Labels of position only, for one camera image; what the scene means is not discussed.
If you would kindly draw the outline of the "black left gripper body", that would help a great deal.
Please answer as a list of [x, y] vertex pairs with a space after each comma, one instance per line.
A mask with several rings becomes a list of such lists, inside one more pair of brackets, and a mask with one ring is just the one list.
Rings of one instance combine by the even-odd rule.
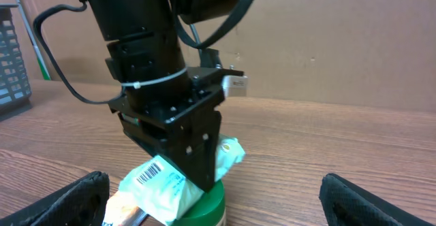
[[224, 102], [224, 76], [243, 75], [234, 69], [186, 67], [175, 77], [152, 84], [132, 82], [108, 105], [130, 139], [150, 156], [161, 155], [182, 171], [183, 124], [196, 112], [216, 110]]

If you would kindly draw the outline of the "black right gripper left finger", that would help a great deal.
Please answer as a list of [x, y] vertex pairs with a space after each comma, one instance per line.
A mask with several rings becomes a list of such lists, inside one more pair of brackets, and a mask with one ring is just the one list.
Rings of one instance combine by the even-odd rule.
[[110, 179], [94, 171], [1, 219], [3, 226], [100, 226], [110, 195]]

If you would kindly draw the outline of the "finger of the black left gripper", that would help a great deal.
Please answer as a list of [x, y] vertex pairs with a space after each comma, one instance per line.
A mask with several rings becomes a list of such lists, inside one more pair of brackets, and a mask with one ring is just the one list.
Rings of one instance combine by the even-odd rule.
[[181, 169], [199, 189], [209, 192], [215, 184], [215, 153], [219, 140], [221, 113], [216, 110], [196, 112], [183, 124]]

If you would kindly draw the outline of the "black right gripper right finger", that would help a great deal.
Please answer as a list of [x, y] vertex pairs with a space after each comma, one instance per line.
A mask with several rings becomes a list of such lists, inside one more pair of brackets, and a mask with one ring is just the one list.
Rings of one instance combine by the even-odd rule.
[[319, 199], [329, 226], [433, 226], [333, 173], [322, 178]]

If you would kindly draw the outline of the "orange snack packet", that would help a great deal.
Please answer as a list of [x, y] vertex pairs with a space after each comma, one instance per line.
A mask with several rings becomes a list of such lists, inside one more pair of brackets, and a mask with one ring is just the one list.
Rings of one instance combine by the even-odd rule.
[[117, 191], [106, 203], [102, 226], [139, 226], [147, 216], [131, 193]]

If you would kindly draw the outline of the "mint green tissue packet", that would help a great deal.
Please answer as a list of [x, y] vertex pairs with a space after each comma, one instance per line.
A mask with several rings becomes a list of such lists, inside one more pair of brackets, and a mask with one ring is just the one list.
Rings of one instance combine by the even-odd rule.
[[[245, 151], [237, 138], [220, 135], [215, 153], [215, 184], [244, 158]], [[141, 210], [168, 226], [208, 193], [160, 156], [130, 171], [120, 182], [119, 191], [131, 193]]]

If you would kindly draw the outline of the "green lid jar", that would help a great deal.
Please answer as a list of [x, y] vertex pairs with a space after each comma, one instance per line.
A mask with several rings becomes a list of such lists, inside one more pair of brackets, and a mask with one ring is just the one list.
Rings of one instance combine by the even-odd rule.
[[225, 189], [221, 180], [172, 226], [226, 226]]

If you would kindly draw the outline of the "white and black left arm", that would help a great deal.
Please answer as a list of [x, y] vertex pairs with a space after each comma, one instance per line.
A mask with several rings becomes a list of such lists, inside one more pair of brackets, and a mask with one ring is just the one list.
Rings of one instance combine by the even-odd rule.
[[215, 150], [225, 100], [237, 71], [185, 63], [181, 44], [203, 52], [232, 30], [253, 0], [80, 0], [107, 42], [106, 63], [125, 94], [109, 103], [125, 134], [161, 155], [203, 191], [215, 183]]

